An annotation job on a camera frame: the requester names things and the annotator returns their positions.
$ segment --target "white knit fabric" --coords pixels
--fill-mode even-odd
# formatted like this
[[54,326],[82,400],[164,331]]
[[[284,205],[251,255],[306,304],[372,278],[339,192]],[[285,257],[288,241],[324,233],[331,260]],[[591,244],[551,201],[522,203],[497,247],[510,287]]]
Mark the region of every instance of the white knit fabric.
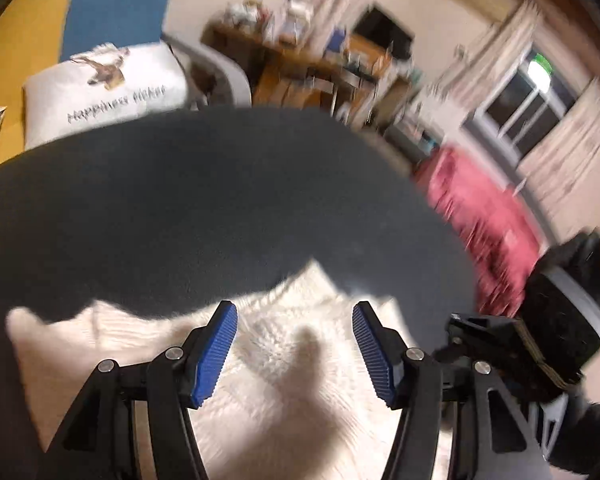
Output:
[[[358,351],[351,312],[360,299],[414,345],[395,300],[350,298],[315,262],[270,292],[233,300],[238,332],[215,393],[189,412],[211,480],[382,476],[399,412],[376,397]],[[42,446],[99,361],[151,360],[206,324],[215,307],[141,319],[96,301],[53,324],[26,308],[11,310],[7,330]],[[155,477],[146,429],[138,445],[143,477]],[[449,449],[442,433],[433,478],[446,478]]]

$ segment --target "metal screw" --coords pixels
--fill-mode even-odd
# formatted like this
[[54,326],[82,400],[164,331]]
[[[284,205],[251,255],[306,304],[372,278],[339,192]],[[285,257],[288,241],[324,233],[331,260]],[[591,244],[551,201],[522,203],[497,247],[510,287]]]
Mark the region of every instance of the metal screw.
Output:
[[177,361],[184,355],[182,348],[179,346],[172,346],[165,353],[164,356],[171,361]]
[[489,375],[491,373],[491,365],[487,361],[476,361],[474,369],[482,375]]
[[422,361],[424,359],[424,352],[419,348],[409,348],[406,354],[412,361]]
[[112,371],[115,365],[115,362],[113,362],[111,359],[104,359],[104,361],[100,361],[98,363],[98,371],[105,374]]

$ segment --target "dog illustration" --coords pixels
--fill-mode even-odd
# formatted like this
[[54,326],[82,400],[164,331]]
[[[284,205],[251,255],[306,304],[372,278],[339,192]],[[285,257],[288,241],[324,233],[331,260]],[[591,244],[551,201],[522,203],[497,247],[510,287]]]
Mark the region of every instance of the dog illustration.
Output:
[[117,49],[115,46],[111,45],[106,49],[94,49],[92,56],[99,56],[107,52],[116,52],[116,59],[111,63],[99,63],[85,55],[71,56],[70,59],[74,63],[87,64],[96,71],[95,75],[87,81],[87,84],[97,85],[99,83],[104,83],[104,88],[113,90],[125,82],[125,75],[122,73],[122,70],[120,70],[120,67],[122,67],[125,62],[125,57],[129,55],[129,49]]

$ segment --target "white pillow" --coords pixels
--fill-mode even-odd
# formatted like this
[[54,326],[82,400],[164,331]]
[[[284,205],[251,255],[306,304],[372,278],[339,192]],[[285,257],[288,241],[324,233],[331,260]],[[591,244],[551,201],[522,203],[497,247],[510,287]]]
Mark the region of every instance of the white pillow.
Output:
[[106,43],[30,77],[24,89],[26,150],[187,101],[185,75],[165,43]]

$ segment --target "bed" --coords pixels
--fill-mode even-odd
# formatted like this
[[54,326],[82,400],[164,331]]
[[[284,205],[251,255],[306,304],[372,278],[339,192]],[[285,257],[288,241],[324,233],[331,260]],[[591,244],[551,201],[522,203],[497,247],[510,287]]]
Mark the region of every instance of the bed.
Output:
[[181,110],[1,164],[0,479],[32,478],[41,454],[9,309],[55,321],[100,299],[170,316],[268,290],[312,258],[347,294],[394,297],[427,351],[445,342],[451,313],[474,309],[474,269],[452,228],[320,112]]

